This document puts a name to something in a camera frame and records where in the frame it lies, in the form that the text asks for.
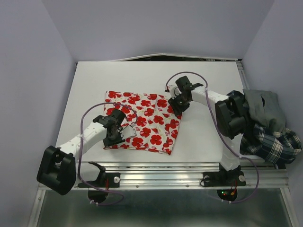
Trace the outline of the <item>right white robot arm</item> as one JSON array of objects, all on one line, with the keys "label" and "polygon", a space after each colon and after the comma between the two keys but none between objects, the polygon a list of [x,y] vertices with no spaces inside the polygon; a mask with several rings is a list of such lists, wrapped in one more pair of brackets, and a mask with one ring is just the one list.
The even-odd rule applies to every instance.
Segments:
[{"label": "right white robot arm", "polygon": [[208,107],[215,129],[224,144],[218,180],[229,184],[235,179],[233,170],[240,166],[240,155],[236,153],[233,139],[243,134],[249,123],[248,113],[243,107],[241,96],[227,96],[209,90],[208,82],[204,84],[191,83],[187,76],[176,80],[175,85],[165,85],[165,92],[170,93],[168,100],[175,116],[181,116],[190,107],[190,102],[196,102]]}]

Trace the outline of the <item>red poppy floral skirt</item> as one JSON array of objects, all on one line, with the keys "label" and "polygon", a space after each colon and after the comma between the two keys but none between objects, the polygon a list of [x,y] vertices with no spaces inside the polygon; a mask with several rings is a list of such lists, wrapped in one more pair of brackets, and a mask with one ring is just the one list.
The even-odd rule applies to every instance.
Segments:
[{"label": "red poppy floral skirt", "polygon": [[107,91],[104,106],[109,115],[114,109],[126,114],[122,126],[129,123],[136,136],[108,149],[133,149],[170,155],[177,140],[182,116],[175,116],[168,98],[159,94]]}]

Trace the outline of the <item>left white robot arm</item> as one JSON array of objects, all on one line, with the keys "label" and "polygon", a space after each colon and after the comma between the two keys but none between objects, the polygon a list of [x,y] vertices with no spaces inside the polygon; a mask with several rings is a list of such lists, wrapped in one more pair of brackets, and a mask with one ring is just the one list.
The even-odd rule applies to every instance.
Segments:
[{"label": "left white robot arm", "polygon": [[58,147],[45,149],[37,173],[37,181],[60,195],[66,195],[76,183],[76,162],[85,151],[102,141],[105,146],[123,142],[122,122],[125,114],[114,109],[110,115],[99,115],[80,134]]}]

